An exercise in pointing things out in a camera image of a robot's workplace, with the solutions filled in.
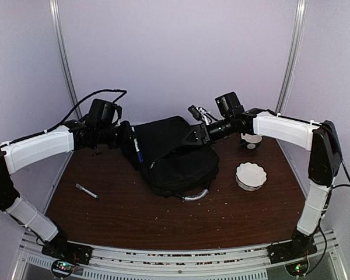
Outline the blue white marker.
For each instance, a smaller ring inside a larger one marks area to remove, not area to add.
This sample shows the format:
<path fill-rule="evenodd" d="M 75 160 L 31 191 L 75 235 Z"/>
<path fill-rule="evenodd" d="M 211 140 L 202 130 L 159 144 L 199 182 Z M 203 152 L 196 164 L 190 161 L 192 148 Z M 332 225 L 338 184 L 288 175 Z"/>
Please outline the blue white marker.
<path fill-rule="evenodd" d="M 138 156 L 138 161 L 139 161 L 139 163 L 142 163 L 143 157 L 142 157 L 142 153 L 140 151 L 139 144 L 138 144 L 138 141 L 136 138 L 134 138 L 134 146 L 135 146 L 136 154 Z"/>

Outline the black student backpack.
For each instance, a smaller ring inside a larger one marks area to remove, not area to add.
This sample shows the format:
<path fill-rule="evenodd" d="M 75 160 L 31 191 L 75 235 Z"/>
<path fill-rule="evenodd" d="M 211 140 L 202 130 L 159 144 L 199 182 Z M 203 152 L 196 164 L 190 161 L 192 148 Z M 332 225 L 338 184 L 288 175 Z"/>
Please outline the black student backpack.
<path fill-rule="evenodd" d="M 123 155 L 156 195 L 190 202 L 209 193 L 219 173 L 220 158 L 209 145 L 182 145 L 181 139 L 190 128 L 180 116 L 132 126 L 142 163 L 138 161 L 134 139 L 121 147 Z"/>

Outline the green white marker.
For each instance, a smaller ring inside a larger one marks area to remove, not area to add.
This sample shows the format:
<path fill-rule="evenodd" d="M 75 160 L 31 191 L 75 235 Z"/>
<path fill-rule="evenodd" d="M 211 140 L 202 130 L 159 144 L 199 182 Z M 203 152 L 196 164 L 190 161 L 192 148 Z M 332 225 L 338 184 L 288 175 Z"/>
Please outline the green white marker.
<path fill-rule="evenodd" d="M 79 190 L 83 191 L 87 195 L 93 197 L 94 199 L 97 199 L 97 200 L 99 199 L 99 196 L 97 194 L 87 190 L 85 187 L 81 186 L 80 184 L 76 184 L 75 186 L 76 186 L 76 188 L 78 188 Z"/>

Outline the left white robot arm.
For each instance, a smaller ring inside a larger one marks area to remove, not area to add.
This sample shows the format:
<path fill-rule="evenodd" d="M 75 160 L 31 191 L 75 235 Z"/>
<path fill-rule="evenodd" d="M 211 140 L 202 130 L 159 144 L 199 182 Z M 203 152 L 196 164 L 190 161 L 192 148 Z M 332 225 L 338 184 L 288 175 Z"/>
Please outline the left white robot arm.
<path fill-rule="evenodd" d="M 60 259 L 72 254 L 66 233 L 29 203 L 14 187 L 11 175 L 17 171 L 62 153 L 107 145 L 119 148 L 133 138 L 128 121 L 96 128 L 72 120 L 52 131 L 43 131 L 21 141 L 0 143 L 0 211 L 21 222 L 45 242 Z"/>

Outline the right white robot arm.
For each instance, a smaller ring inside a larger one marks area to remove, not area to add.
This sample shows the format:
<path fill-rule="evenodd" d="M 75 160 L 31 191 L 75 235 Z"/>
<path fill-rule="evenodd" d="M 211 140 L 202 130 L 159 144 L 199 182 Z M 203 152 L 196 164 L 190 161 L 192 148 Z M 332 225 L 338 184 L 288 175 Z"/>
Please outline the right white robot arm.
<path fill-rule="evenodd" d="M 260 108 L 246 111 L 241 105 L 223 106 L 220 112 L 222 120 L 193 125 L 181 143 L 206 145 L 232 134 L 249 134 L 289 142 L 310 152 L 309 193 L 287 246 L 291 257 L 300 257 L 310 247 L 310 239 L 327 211 L 334 180 L 345 165 L 334 123 L 297 120 Z"/>

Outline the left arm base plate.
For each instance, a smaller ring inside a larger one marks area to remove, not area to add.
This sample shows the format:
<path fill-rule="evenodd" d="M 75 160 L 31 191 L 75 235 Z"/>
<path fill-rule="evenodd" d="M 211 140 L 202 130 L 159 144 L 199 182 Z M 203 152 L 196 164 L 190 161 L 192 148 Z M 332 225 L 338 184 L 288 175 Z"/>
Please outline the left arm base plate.
<path fill-rule="evenodd" d="M 65 253 L 56 253 L 47 246 L 43 246 L 41 253 L 73 264 L 89 264 L 93 252 L 92 247 L 76 243 L 67 243 L 66 247 Z"/>

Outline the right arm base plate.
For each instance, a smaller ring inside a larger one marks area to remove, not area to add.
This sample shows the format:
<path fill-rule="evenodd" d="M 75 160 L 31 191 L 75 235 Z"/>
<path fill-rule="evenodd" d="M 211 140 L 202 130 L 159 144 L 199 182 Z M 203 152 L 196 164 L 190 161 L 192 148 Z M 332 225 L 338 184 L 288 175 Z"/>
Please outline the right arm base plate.
<path fill-rule="evenodd" d="M 304 258 L 307 254 L 317 253 L 315 244 L 308 244 L 302 249 L 294 249 L 293 241 L 273 242 L 267 248 L 271 264 L 292 261 L 297 258 Z"/>

